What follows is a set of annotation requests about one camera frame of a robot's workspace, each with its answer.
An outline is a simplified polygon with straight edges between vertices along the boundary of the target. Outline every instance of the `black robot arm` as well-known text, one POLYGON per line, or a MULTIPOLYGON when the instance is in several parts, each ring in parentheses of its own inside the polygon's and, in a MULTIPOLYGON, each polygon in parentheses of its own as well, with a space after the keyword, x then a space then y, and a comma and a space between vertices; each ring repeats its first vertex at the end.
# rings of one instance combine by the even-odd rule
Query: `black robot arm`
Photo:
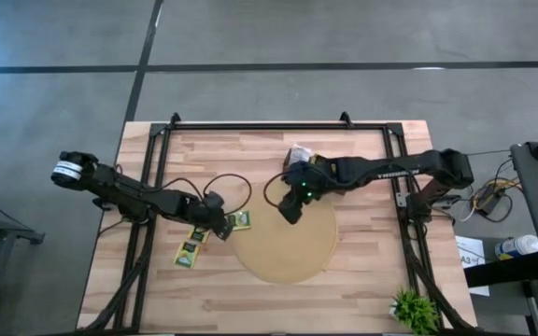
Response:
POLYGON ((201 200, 188 192, 153 189, 119 173, 115 167, 99 163, 93 154, 62 152, 51 180, 63 188, 92 192, 98 196, 92 202, 101 208, 106 203, 117 205, 127 221, 141 223, 160 215, 212 230, 221 240, 232 232, 221 208, 223 199, 217 193, 211 191, 201 200))
POLYGON ((405 175, 431 175, 434 179, 420 192, 407 198, 409 219, 428 221, 432 204, 451 189, 464 189, 474 182, 466 155, 452 149, 428 150, 417 155, 382 160, 361 157, 324 158, 313 156, 297 161, 283 173, 290 191, 278 205, 281 215, 295 224, 302 215, 303 204, 318 200, 328 192, 342 192, 364 187, 377 179, 405 175))

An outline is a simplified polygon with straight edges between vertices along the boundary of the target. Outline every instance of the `potted plant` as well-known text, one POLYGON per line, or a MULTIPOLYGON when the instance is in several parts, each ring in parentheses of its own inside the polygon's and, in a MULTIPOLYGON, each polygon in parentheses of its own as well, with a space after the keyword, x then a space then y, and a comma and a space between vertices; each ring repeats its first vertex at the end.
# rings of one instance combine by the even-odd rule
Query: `potted plant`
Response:
POLYGON ((396 320, 409 327, 415 335, 435 334, 439 315, 429 298, 402 288, 393 299, 389 312, 396 320))

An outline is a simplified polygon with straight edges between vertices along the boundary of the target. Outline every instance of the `wooden tabletop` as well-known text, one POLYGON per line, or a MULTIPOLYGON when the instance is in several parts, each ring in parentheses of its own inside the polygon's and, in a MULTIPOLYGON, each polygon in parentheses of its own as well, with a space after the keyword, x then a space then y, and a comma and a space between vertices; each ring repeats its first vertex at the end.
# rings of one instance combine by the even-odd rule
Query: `wooden tabletop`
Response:
MULTIPOLYGON (((118 163, 125 175, 135 179, 141 175, 149 125, 129 122, 122 137, 118 163)), ((409 154, 432 148, 425 121, 403 121, 403 129, 409 154)), ((237 173, 251 183, 263 183, 281 170, 293 144, 313 148, 326 157, 385 157, 382 134, 377 131, 172 132, 164 181, 187 177, 202 189, 215 175, 237 173)), ((154 157, 151 184, 158 154, 154 157)), ((420 176, 418 180, 424 185, 429 179, 420 176)), ((172 188, 191 191, 181 182, 172 188)), ((241 182, 229 178, 218 180, 212 189, 226 199, 225 209, 237 206, 246 192, 241 182)), ((269 284, 256 278, 238 262, 229 245, 214 236, 203 246, 194 269, 175 266, 178 245, 191 226, 159 217, 140 331, 407 331, 389 316, 391 297, 407 286, 390 182, 375 181, 344 197, 330 197, 339 240, 333 258, 323 272, 296 285, 269 284)), ((105 214, 102 228, 119 219, 118 213, 105 214)), ((461 316, 476 325, 454 231, 448 220, 439 217, 428 225, 435 281, 461 316)), ((130 224, 126 223, 99 238, 79 327, 91 323, 117 289, 129 235, 130 224)), ((132 315, 134 290, 135 286, 126 316, 132 315)))

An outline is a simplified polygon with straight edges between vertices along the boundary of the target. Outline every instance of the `small packet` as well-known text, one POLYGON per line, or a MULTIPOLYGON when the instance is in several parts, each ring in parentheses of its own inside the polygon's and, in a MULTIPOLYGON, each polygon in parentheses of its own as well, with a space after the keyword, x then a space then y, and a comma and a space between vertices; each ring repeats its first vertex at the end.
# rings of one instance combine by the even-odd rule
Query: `small packet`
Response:
POLYGON ((180 244, 179 249, 177 250, 174 263, 179 266, 192 268, 194 267, 194 262, 196 261, 196 256, 198 256, 198 252, 198 245, 183 242, 182 244, 180 244))
POLYGON ((250 229, 250 213, 247 210, 235 212, 226 219, 234 226, 233 231, 250 229))
POLYGON ((206 243, 206 240, 209 239, 209 233, 210 231, 197 231, 196 228, 192 228, 188 232, 188 238, 193 240, 194 242, 198 242, 201 244, 206 243))

